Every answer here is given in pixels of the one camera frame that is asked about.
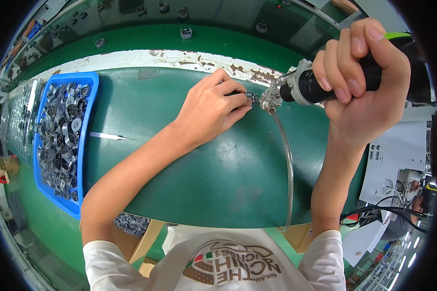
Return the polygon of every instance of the t-shirt print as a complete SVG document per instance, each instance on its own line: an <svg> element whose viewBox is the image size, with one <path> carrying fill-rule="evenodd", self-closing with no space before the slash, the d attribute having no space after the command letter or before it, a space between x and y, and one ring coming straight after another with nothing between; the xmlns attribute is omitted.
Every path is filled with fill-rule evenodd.
<svg viewBox="0 0 437 291"><path fill-rule="evenodd" d="M183 276L208 285L227 281L264 282L280 274L280 266L270 249L219 239L197 248L183 270Z"/></svg>

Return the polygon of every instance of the finger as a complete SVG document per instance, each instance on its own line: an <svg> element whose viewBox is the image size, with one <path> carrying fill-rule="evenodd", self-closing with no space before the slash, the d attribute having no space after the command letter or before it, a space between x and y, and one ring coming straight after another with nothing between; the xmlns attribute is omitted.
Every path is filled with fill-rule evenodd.
<svg viewBox="0 0 437 291"><path fill-rule="evenodd" d="M221 96L225 96L227 94L230 94L233 91L238 91L238 92L244 93L244 92L246 92L246 88L243 84L238 83L235 80L230 79L228 81L224 81L223 83L221 83L219 85L216 85L214 87L214 91Z"/></svg>
<svg viewBox="0 0 437 291"><path fill-rule="evenodd" d="M375 102L380 107L395 108L389 110L390 112L403 112L411 80L410 61L372 24L366 24L364 35L374 60L382 67L381 83Z"/></svg>
<svg viewBox="0 0 437 291"><path fill-rule="evenodd" d="M324 66L325 73L327 74L327 79L332 88L334 89L335 95L341 103L348 103L351 100L351 93L348 89L348 85L343 78L340 69L338 68L337 61L337 40L329 40L325 45L325 58Z"/></svg>
<svg viewBox="0 0 437 291"><path fill-rule="evenodd" d="M366 91L366 78L358 60L351 54L350 29L340 32L337 47L338 68L345 79L351 94L361 97Z"/></svg>
<svg viewBox="0 0 437 291"><path fill-rule="evenodd" d="M232 125L234 125L238 120L243 118L245 114L251 109L252 107L250 105L242 105L238 107L235 111L230 112L227 117L225 117L225 121L223 124L224 130L232 127Z"/></svg>
<svg viewBox="0 0 437 291"><path fill-rule="evenodd" d="M370 23L377 27L377 29L382 33L386 33L384 27L377 19L368 17L353 22L350 27L351 53L359 59L365 57L369 52L369 46L367 45L366 37L364 36L364 27L366 26L366 23Z"/></svg>
<svg viewBox="0 0 437 291"><path fill-rule="evenodd" d="M226 96L228 103L227 103L227 110L232 111L235 108L240 107L241 105L250 105L251 100L246 97L245 94L234 94L231 96Z"/></svg>
<svg viewBox="0 0 437 291"><path fill-rule="evenodd" d="M209 76L207 81L203 84L203 88L212 88L216 85L219 85L220 82L226 82L228 80L231 80L231 77L227 74L227 72L225 72L224 69L219 68Z"/></svg>
<svg viewBox="0 0 437 291"><path fill-rule="evenodd" d="M332 90L332 86L327 80L327 75L325 73L325 67L324 67L324 58L325 58L325 51L320 50L315 55L314 62L312 63L312 71L314 73L314 77L319 83L320 87L324 89L324 91L330 92Z"/></svg>

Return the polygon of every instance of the cable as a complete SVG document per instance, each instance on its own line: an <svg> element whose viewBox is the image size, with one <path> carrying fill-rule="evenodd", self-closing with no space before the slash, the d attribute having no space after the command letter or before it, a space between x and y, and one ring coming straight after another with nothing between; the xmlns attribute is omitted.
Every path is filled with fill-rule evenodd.
<svg viewBox="0 0 437 291"><path fill-rule="evenodd" d="M363 207L363 208L360 208L356 211L353 211L353 212L350 212L350 213L347 213L347 214L340 216L340 221L343 221L348 216L358 214L358 213L367 212L368 210L369 211L372 211L372 210L389 211L391 213L394 213L394 214L404 218L406 220L406 222L408 222L414 229L419 230L419 231L424 232L424 233L427 233L427 230L424 230L424 229L420 228L419 226L417 226L416 224L414 224L404 213L406 212L408 214L414 215L414 216L419 217L419 218L427 218L428 217L427 215L420 213L420 212L417 212L417 211L413 211L411 209L403 209L400 207L381 207L381 206L377 206L377 205L370 205L370 206Z"/></svg>
<svg viewBox="0 0 437 291"><path fill-rule="evenodd" d="M288 141L288 137L286 136L285 130L283 129L283 125L281 124L280 119L275 112L275 109L269 110L270 115L274 118L277 123L278 129L280 131L281 140L283 141L283 147L285 148L285 157L286 157L286 168L288 171L288 212L286 213L286 224L285 228L282 230L279 228L281 232L284 232L288 229L291 223L291 216L293 211L293 157L291 156L290 142Z"/></svg>
<svg viewBox="0 0 437 291"><path fill-rule="evenodd" d="M399 181L399 180L397 180L397 182L403 185L403 194L405 194L406 193L406 187L405 187L404 183L402 181Z"/></svg>
<svg viewBox="0 0 437 291"><path fill-rule="evenodd" d="M389 198L396 198L396 199L398 199L398 200L400 201L401 205L404 206L403 201L401 201L401 199L398 198L397 196L388 196L388 197L385 197L385 198L383 198L383 199L380 199L380 201L377 202L376 206L378 206L380 202L382 202L382 201L384 201L384 200L386 200L386 199L389 199Z"/></svg>

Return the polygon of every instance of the green work surface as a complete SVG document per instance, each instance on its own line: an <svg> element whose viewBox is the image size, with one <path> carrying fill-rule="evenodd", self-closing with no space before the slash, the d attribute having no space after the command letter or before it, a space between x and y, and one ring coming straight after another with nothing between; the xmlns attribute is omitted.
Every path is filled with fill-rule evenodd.
<svg viewBox="0 0 437 291"><path fill-rule="evenodd" d="M87 131L135 140L87 137L85 193L113 166L172 122L188 90L207 75L158 67L111 69L98 74L99 91ZM265 89L242 83L258 95ZM292 224L308 223L310 194L326 150L328 119L322 108L295 102L283 104L277 113L293 153ZM125 174L136 175L128 169ZM345 211L355 206L361 174L359 167ZM256 106L230 130L156 175L125 211L177 224L266 228L285 225L287 207L286 160L280 132L273 118Z"/></svg>

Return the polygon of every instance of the small round circuit board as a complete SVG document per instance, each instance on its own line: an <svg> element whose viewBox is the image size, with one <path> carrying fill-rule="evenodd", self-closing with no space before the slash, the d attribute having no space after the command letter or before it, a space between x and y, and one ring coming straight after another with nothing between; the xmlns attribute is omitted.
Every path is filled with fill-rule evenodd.
<svg viewBox="0 0 437 291"><path fill-rule="evenodd" d="M248 97L251 100L251 106L256 105L257 103L257 95L253 91L246 91L245 92L246 97Z"/></svg>

